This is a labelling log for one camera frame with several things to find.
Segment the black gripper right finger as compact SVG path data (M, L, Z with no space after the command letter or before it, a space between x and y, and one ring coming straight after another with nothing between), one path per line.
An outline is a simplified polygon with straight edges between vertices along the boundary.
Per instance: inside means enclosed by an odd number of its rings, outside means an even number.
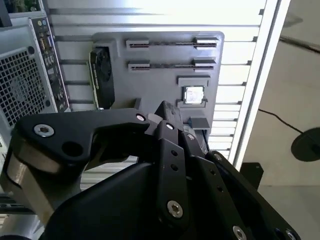
M189 224L179 240L298 240L299 234L219 152L183 131Z

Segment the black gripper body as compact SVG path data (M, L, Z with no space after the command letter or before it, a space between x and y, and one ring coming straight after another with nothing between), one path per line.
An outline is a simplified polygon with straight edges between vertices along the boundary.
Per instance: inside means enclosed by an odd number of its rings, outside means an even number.
M185 163L134 164L64 202L48 240L228 240L208 197L196 199Z

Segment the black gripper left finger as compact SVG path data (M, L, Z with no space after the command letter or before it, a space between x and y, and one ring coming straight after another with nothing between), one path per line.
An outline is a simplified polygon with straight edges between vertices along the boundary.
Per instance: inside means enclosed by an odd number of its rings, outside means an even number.
M180 111L163 101L135 108L35 114L21 118L2 169L2 188L32 210L46 231L67 200L135 164L185 161Z

